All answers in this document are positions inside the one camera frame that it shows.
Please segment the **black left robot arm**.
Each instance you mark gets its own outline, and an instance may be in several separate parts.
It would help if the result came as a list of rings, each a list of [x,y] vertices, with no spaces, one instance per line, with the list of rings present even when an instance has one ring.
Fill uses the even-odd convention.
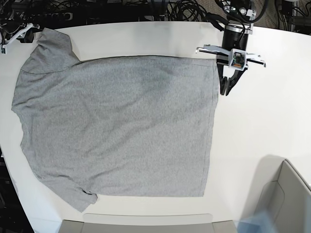
[[[268,2],[264,3],[258,16],[252,0],[217,0],[216,4],[227,17],[226,20],[219,19],[225,25],[222,45],[220,47],[204,45],[202,48],[197,48],[197,51],[217,55],[220,94],[227,96],[248,70],[248,62],[266,66],[260,55],[247,53],[246,47],[254,23],[261,19]]]

